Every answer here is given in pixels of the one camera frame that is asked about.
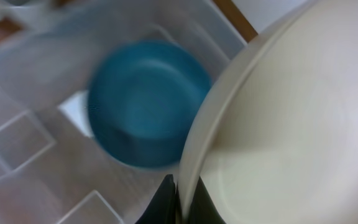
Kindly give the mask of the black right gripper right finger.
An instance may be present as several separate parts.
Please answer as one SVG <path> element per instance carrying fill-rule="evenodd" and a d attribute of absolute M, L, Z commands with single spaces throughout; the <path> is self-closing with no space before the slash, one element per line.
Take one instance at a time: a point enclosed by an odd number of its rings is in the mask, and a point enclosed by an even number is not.
<path fill-rule="evenodd" d="M 226 224 L 216 210 L 214 203 L 200 177 L 195 189 L 188 216 L 189 224 Z"/>

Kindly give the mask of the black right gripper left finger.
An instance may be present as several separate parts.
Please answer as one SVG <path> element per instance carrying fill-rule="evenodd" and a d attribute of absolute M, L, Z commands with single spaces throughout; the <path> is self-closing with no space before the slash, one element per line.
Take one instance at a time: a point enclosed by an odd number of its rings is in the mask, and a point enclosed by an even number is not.
<path fill-rule="evenodd" d="M 168 174 L 135 224 L 175 224 L 176 205 L 174 178 L 172 174 Z"/>

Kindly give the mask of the cream plate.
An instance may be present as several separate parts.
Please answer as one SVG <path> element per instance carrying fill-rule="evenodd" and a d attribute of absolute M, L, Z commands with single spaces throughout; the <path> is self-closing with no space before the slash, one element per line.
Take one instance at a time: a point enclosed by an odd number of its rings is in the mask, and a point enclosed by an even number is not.
<path fill-rule="evenodd" d="M 358 223 L 358 1 L 307 1 L 229 63 L 187 137 L 181 219 Z"/>

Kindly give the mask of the blue bowl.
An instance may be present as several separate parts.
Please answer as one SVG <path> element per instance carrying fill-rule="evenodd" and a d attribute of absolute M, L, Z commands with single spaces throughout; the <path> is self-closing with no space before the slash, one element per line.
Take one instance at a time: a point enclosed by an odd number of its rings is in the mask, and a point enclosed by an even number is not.
<path fill-rule="evenodd" d="M 202 65 L 176 44 L 123 45 L 89 83 L 86 109 L 93 136 L 123 164 L 147 169 L 176 164 L 212 84 Z"/>

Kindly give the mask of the clear plastic storage bin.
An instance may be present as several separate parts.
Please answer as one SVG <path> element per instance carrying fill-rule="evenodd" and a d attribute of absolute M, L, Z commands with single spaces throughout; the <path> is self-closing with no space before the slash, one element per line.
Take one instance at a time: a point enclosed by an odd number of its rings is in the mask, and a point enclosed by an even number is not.
<path fill-rule="evenodd" d="M 177 166 L 125 166 L 59 110 L 116 47 L 167 40 L 216 78 L 246 41 L 211 1 L 79 1 L 0 44 L 0 223 L 134 223 Z"/>

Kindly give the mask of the white paper in bin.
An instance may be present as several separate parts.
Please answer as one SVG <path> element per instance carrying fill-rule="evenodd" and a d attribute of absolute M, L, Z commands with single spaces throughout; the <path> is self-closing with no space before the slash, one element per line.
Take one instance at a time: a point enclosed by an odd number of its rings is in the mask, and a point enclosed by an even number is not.
<path fill-rule="evenodd" d="M 69 121 L 80 131 L 83 136 L 92 138 L 93 131 L 91 130 L 88 109 L 86 100 L 88 91 L 78 91 L 63 101 L 58 109 L 69 119 Z"/>

